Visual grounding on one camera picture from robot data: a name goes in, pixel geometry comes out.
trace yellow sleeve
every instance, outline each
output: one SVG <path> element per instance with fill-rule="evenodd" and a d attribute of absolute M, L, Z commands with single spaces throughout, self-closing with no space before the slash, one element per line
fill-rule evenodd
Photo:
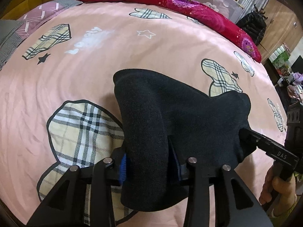
<path fill-rule="evenodd" d="M 284 223 L 284 221 L 288 218 L 288 216 L 290 215 L 290 213 L 293 211 L 294 207 L 298 203 L 299 198 L 300 197 L 297 197 L 296 202 L 292 205 L 292 207 L 287 212 L 283 213 L 279 217 L 269 217 L 274 227 L 280 227 Z"/>

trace black monitor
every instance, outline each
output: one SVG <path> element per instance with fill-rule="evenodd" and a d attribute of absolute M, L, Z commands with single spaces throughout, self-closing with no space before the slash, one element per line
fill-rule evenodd
<path fill-rule="evenodd" d="M 303 58 L 302 56 L 299 56 L 296 61 L 293 63 L 293 65 L 291 66 L 292 71 L 295 72 L 299 72 L 301 74 L 303 74 Z"/>

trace black fabric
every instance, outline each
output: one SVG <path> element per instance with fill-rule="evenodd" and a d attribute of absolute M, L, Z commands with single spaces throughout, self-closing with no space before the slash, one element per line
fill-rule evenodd
<path fill-rule="evenodd" d="M 266 23 L 261 14 L 257 12 L 249 13 L 240 19 L 236 25 L 244 30 L 256 45 L 260 44 L 266 31 Z"/>
<path fill-rule="evenodd" d="M 157 72 L 125 69 L 114 75 L 127 155 L 121 202 L 138 211 L 158 211 L 187 197 L 169 182 L 168 137 L 184 163 L 194 156 L 206 166 L 235 168 L 256 148 L 239 143 L 248 128 L 250 100 L 244 93 L 209 97 Z"/>

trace plaid heart print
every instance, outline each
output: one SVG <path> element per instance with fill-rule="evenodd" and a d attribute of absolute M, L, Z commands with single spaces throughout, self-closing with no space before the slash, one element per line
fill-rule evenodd
<path fill-rule="evenodd" d="M 271 107 L 272 112 L 274 113 L 274 118 L 275 118 L 275 121 L 277 123 L 279 130 L 281 132 L 283 132 L 283 121 L 282 121 L 282 116 L 281 116 L 280 112 L 278 111 L 278 109 L 276 108 L 276 106 L 273 104 L 273 102 L 270 99 L 267 99 L 267 102 L 268 102 L 269 106 Z"/>
<path fill-rule="evenodd" d="M 50 145 L 57 163 L 40 178 L 38 194 L 43 200 L 56 182 L 72 165 L 80 168 L 93 166 L 109 157 L 113 149 L 122 145 L 124 133 L 119 121 L 110 113 L 86 100 L 65 102 L 47 122 Z M 87 185 L 84 223 L 90 224 L 90 190 Z M 112 201 L 116 221 L 132 213 L 120 202 L 121 187 L 112 187 Z"/>
<path fill-rule="evenodd" d="M 198 25 L 203 26 L 203 24 L 202 24 L 201 22 L 199 22 L 198 20 L 196 20 L 196 19 L 190 18 L 190 17 L 188 17 L 188 16 L 187 16 L 186 18 L 189 19 L 189 20 L 191 20 L 192 22 L 198 24 Z"/>
<path fill-rule="evenodd" d="M 209 96 L 218 96 L 231 90 L 235 90 L 239 93 L 243 92 L 237 81 L 230 76 L 229 72 L 214 60 L 202 60 L 201 67 L 213 80 L 209 87 Z"/>
<path fill-rule="evenodd" d="M 235 56 L 240 60 L 241 65 L 243 67 L 243 69 L 245 70 L 245 72 L 248 72 L 250 74 L 251 77 L 254 76 L 255 71 L 253 70 L 253 68 L 250 66 L 250 64 L 244 59 L 244 57 L 242 55 L 240 55 L 238 52 L 234 51 Z"/>
<path fill-rule="evenodd" d="M 171 19 L 164 13 L 159 13 L 148 8 L 135 8 L 137 12 L 130 13 L 130 16 L 135 16 L 142 19 Z"/>
<path fill-rule="evenodd" d="M 31 59 L 38 53 L 46 51 L 52 46 L 70 40 L 71 38 L 69 24 L 54 26 L 47 33 L 42 35 L 33 46 L 26 50 L 22 57 L 26 60 Z"/>

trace red blanket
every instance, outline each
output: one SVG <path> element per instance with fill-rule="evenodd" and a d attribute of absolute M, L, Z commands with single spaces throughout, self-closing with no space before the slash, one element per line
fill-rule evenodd
<path fill-rule="evenodd" d="M 156 5 L 184 14 L 210 27 L 234 43 L 255 61 L 261 62 L 261 54 L 251 37 L 222 14 L 193 0 L 79 0 L 82 2 L 132 2 Z"/>

